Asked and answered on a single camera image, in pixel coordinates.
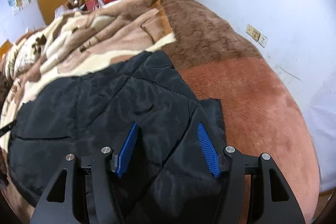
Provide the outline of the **brown puffer jacket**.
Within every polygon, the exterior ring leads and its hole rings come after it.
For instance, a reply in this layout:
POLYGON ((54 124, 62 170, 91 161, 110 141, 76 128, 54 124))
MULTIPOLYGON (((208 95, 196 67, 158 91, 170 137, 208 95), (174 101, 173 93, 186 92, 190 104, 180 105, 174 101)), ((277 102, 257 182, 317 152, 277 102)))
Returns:
POLYGON ((10 91, 11 84, 7 80, 6 76, 0 73, 0 109, 2 110, 5 99, 10 91))

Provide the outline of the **brown paw-print fleece blanket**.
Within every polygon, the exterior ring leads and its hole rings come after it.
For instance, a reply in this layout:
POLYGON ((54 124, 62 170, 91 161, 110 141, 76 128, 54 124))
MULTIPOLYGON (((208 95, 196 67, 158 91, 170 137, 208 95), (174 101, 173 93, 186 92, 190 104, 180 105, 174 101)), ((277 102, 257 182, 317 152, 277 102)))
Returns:
POLYGON ((272 154, 310 222, 319 168, 301 110, 258 49, 195 0, 119 0, 68 12, 21 36, 1 58, 1 73, 11 84, 1 125, 60 77, 156 50, 170 57, 199 99, 221 101, 231 145, 252 155, 272 154))

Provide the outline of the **santa hat plush toy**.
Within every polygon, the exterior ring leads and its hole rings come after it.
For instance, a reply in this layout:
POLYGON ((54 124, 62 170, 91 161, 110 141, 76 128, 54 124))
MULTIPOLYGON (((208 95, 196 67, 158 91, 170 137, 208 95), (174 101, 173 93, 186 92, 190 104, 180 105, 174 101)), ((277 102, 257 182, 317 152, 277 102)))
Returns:
POLYGON ((75 8, 80 8, 84 4, 83 0, 68 0, 65 4, 65 6, 72 10, 75 8))

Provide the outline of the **black puffer jacket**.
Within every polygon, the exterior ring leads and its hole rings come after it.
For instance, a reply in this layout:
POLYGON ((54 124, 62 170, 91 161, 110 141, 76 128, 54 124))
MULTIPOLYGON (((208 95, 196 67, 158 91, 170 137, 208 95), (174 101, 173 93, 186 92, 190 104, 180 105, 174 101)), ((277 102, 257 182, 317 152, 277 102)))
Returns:
POLYGON ((137 145, 117 184, 127 223, 210 223, 221 180, 197 137, 203 124, 224 136, 221 102, 199 100, 162 51, 48 84, 18 112, 9 141, 9 174, 35 206, 68 153, 112 146, 130 122, 137 145))

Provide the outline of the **wall power socket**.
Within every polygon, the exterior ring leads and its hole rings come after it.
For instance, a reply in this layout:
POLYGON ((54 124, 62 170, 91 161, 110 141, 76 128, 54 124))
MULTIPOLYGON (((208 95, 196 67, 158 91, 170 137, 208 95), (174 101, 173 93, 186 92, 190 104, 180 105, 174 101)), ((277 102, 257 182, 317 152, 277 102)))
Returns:
POLYGON ((246 33, 252 39, 254 39, 254 41, 258 42, 260 44, 260 46, 262 46, 263 48, 266 47, 266 44, 268 42, 268 38, 266 36, 264 36, 258 30, 256 30, 254 27, 252 27, 251 25, 247 24, 246 33))

